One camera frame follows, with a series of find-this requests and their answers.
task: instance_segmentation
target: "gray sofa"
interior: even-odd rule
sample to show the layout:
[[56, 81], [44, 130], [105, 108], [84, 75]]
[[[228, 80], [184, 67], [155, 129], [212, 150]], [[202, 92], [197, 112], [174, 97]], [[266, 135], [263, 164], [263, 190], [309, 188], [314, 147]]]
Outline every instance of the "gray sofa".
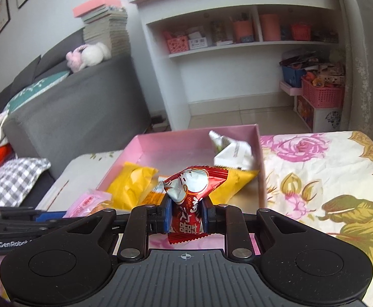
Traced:
[[[65, 55], [83, 42], [75, 32], [26, 67], [0, 93], [0, 112], [34, 81], [68, 70]], [[130, 56], [115, 56], [69, 75], [8, 116], [4, 133], [20, 157], [48, 158], [49, 172], [22, 205], [35, 206], [67, 164], [88, 153], [120, 150], [145, 132], [151, 118]]]

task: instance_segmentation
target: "lace curtain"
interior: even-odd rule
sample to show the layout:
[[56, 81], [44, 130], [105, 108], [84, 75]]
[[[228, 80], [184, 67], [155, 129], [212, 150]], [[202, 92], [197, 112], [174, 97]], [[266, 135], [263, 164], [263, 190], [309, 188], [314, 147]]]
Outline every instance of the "lace curtain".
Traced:
[[340, 0], [340, 6], [347, 57], [341, 129], [373, 140], [373, 0]]

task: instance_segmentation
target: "crosshair marking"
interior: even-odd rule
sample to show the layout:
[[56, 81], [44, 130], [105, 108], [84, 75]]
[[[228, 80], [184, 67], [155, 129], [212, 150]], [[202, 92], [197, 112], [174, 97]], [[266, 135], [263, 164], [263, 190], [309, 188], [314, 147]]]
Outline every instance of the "crosshair marking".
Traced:
[[181, 257], [182, 259], [184, 259], [186, 261], [187, 259], [190, 259], [193, 256], [191, 254], [184, 253], [184, 254], [180, 255], [179, 257]]

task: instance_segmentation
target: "orange container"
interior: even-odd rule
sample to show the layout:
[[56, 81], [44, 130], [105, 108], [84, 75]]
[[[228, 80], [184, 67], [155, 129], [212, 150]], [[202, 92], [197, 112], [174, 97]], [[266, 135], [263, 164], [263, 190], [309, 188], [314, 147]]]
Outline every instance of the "orange container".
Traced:
[[306, 24], [292, 24], [291, 35], [293, 40], [311, 41], [312, 39], [312, 27]]
[[243, 37], [253, 36], [254, 40], [253, 27], [251, 21], [233, 22], [233, 31], [235, 33], [237, 43], [241, 43]]
[[280, 32], [280, 19], [279, 15], [266, 14], [260, 15], [261, 26], [263, 32], [263, 40], [265, 42], [274, 42], [282, 40]]
[[166, 42], [171, 54], [189, 51], [188, 36], [168, 39]]

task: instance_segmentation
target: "stuffed toy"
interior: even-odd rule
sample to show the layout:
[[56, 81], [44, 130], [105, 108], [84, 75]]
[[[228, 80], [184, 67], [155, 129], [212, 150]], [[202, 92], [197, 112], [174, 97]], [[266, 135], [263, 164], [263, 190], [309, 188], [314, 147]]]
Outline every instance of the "stuffed toy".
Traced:
[[85, 67], [95, 66], [104, 60], [111, 59], [111, 52], [102, 42], [95, 45], [81, 45], [73, 52], [66, 54], [67, 66], [73, 73]]

